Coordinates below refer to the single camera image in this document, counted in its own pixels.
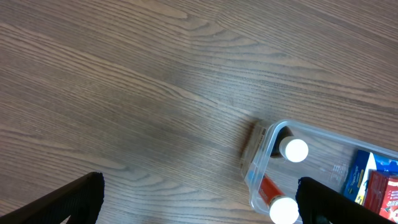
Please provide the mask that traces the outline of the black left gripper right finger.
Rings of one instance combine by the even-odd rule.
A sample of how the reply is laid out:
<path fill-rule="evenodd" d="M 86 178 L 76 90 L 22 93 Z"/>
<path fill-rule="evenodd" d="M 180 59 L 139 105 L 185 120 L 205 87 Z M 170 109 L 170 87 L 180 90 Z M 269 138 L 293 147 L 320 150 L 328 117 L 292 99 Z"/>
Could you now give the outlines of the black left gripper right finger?
<path fill-rule="evenodd" d="M 310 177 L 298 180 L 295 199 L 303 224 L 394 224 Z"/>

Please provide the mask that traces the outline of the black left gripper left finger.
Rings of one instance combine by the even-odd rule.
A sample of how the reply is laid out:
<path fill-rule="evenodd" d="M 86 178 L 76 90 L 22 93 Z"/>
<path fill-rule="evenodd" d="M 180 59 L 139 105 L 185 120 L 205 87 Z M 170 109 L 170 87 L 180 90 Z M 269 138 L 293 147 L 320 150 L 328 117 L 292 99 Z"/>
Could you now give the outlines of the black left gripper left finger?
<path fill-rule="evenodd" d="M 104 202 L 104 177 L 90 172 L 1 217 L 1 223 L 95 224 Z"/>

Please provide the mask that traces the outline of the orange tube white cap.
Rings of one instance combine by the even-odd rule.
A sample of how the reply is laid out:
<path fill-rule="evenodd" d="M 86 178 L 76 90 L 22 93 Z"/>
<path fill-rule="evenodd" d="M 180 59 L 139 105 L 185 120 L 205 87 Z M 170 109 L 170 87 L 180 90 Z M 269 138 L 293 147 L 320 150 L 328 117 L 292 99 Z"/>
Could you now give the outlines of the orange tube white cap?
<path fill-rule="evenodd" d="M 283 191 L 264 175 L 260 186 L 259 195 L 269 208 L 269 216 L 275 224 L 294 224 L 299 217 L 297 202 L 285 195 Z"/>

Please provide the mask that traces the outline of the blue VapoDrops box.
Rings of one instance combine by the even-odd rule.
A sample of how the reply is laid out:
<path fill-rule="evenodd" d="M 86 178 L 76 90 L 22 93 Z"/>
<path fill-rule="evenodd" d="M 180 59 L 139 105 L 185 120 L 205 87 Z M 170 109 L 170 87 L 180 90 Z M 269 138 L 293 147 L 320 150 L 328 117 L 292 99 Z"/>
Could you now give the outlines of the blue VapoDrops box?
<path fill-rule="evenodd" d="M 363 205 L 372 170 L 397 173 L 397 160 L 358 150 L 348 172 L 343 195 L 351 201 Z"/>

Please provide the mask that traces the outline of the red medicine box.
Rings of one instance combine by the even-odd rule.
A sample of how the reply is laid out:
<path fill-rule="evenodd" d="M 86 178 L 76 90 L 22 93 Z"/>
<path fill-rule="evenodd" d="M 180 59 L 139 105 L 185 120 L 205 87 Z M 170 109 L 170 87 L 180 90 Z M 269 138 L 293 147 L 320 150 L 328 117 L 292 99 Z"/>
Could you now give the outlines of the red medicine box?
<path fill-rule="evenodd" d="M 396 172 L 371 171 L 364 206 L 368 210 L 397 223 Z"/>

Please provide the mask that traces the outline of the black bottle white cap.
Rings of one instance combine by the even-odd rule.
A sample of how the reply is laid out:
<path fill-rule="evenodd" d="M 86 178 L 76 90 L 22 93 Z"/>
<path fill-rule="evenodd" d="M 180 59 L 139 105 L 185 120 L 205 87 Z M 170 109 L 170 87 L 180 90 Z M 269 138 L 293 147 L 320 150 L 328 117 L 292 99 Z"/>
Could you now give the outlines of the black bottle white cap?
<path fill-rule="evenodd" d="M 293 135 L 288 127 L 282 128 L 275 139 L 272 147 L 271 158 L 284 158 L 290 162 L 302 162 L 309 153 L 308 144 Z"/>

